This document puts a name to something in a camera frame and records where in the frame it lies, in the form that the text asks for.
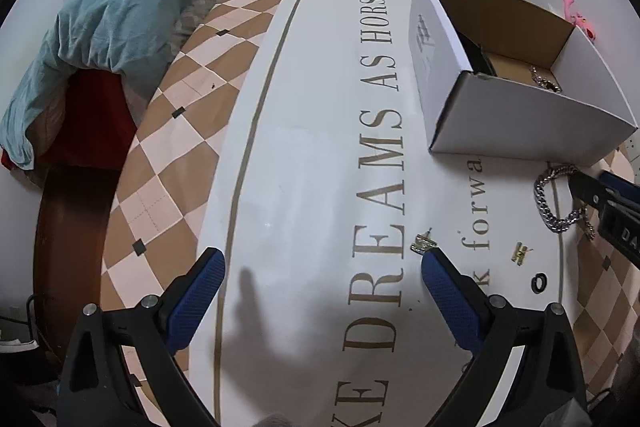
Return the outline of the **white cardboard box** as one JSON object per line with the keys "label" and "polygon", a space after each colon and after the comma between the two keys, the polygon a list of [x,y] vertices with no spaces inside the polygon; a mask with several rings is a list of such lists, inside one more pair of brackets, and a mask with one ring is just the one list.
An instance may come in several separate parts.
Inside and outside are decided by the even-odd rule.
{"label": "white cardboard box", "polygon": [[[457,31],[494,77],[474,74]],[[589,167],[638,128],[587,36],[528,1],[411,0],[408,41],[435,154]]]}

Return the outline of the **small gold earring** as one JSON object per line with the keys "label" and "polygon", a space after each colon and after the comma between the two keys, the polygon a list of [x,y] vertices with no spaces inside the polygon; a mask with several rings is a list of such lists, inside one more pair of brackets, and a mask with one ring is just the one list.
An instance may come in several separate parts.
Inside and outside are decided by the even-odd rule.
{"label": "small gold earring", "polygon": [[529,248],[527,245],[523,244],[522,242],[516,243],[512,257],[511,257],[511,261],[516,263],[517,265],[522,265],[529,251],[532,251],[532,248]]}

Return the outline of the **patterned tablecloth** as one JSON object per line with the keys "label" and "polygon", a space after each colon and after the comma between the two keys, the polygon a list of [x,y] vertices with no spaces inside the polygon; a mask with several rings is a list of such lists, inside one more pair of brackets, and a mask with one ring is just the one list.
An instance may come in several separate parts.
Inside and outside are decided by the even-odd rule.
{"label": "patterned tablecloth", "polygon": [[[435,154],[409,46],[411,0],[222,0],[178,53],[132,140],[102,303],[158,294],[209,247],[227,274],[178,361],[225,426],[422,426],[469,364],[410,245],[432,234],[513,306],[561,303],[588,395],[639,316],[639,272],[539,216],[566,162]],[[532,251],[511,261],[516,243]]]}

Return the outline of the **pink panther plush toy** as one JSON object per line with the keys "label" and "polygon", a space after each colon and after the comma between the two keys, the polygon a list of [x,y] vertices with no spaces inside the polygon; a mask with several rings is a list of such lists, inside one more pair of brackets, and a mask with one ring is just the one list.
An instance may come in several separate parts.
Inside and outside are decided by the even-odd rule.
{"label": "pink panther plush toy", "polygon": [[563,14],[564,18],[572,25],[578,27],[591,42],[596,41],[596,31],[581,12],[578,12],[574,8],[575,0],[562,0],[563,1]]}

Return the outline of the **small gold brooch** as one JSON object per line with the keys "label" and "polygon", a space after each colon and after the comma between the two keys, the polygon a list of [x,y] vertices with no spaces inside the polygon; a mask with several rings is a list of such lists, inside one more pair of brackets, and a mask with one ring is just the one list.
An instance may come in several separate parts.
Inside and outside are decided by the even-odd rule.
{"label": "small gold brooch", "polygon": [[437,243],[432,239],[432,229],[428,229],[422,234],[416,234],[413,243],[410,245],[410,249],[418,255],[423,256],[432,249],[437,247]]}

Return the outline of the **black smart band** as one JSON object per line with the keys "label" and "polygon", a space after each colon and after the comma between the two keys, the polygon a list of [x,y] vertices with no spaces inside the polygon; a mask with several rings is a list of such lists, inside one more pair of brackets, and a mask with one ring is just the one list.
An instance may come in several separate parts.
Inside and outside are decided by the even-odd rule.
{"label": "black smart band", "polygon": [[491,61],[483,48],[461,31],[457,31],[457,36],[462,44],[462,48],[464,49],[474,74],[484,74],[494,77],[496,75],[494,65],[491,64]]}

